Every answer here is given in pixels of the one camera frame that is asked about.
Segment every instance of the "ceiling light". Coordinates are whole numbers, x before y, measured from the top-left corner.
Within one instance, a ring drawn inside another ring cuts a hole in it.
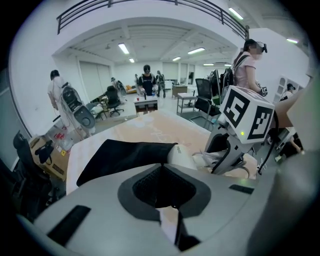
[[[229,8],[229,11],[232,12],[239,20],[243,20],[244,18],[242,18],[242,16],[237,13],[234,9]]]
[[[188,54],[195,54],[195,53],[198,53],[198,52],[202,52],[204,51],[205,48],[198,48],[198,49],[195,49],[195,50],[192,50],[192,51],[189,51]]]
[[[288,42],[290,42],[290,43],[294,43],[294,44],[297,44],[297,43],[298,43],[297,40],[293,40],[293,39],[289,39],[289,38],[287,38],[286,40],[287,40]]]
[[[125,46],[124,43],[119,43],[118,45],[119,45],[120,49],[123,51],[124,54],[129,54],[129,51],[128,51],[128,49],[127,49],[127,47]]]

